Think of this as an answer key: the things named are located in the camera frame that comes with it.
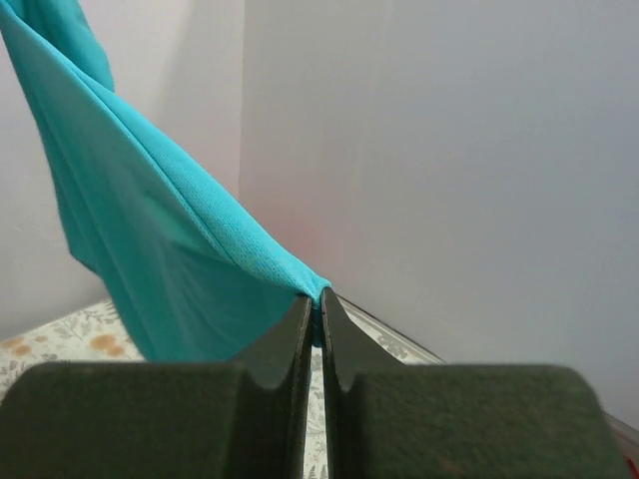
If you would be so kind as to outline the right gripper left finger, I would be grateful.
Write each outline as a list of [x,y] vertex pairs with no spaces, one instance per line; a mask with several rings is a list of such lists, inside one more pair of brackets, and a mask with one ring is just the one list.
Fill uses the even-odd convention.
[[312,302],[227,362],[47,362],[1,404],[5,478],[299,478]]

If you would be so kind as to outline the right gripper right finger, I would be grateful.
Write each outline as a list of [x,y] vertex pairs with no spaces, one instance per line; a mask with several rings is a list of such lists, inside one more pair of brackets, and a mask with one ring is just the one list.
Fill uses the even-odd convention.
[[626,478],[597,396],[544,364],[405,364],[321,295],[333,478]]

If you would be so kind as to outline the teal blue t shirt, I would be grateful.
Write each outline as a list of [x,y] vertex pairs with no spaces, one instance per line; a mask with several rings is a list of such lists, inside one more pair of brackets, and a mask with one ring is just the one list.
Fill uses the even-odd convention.
[[121,99],[76,1],[5,1],[1,33],[71,255],[152,361],[223,361],[327,281]]

